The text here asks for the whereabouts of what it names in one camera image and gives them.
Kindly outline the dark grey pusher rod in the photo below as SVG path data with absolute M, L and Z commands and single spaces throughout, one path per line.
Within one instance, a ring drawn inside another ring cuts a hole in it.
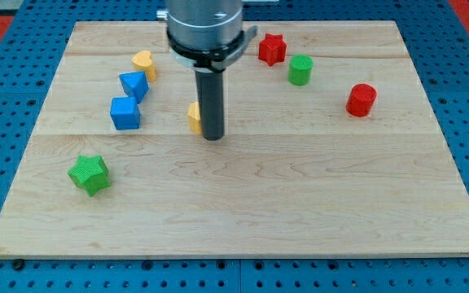
M 225 133 L 223 73 L 195 71 L 202 135 L 208 141 Z

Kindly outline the black clamp ring mount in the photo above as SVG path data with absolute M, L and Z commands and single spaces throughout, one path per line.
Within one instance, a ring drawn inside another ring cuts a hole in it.
M 198 72 L 222 73 L 242 57 L 250 41 L 257 35 L 258 27 L 251 26 L 229 44 L 217 49 L 196 50 L 185 47 L 167 31 L 169 49 L 181 65 Z

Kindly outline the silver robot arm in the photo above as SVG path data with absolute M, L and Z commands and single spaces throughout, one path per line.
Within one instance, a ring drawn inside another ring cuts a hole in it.
M 248 48 L 258 28 L 243 29 L 241 0 L 168 0 L 170 52 L 195 72 L 202 136 L 225 135 L 224 71 Z

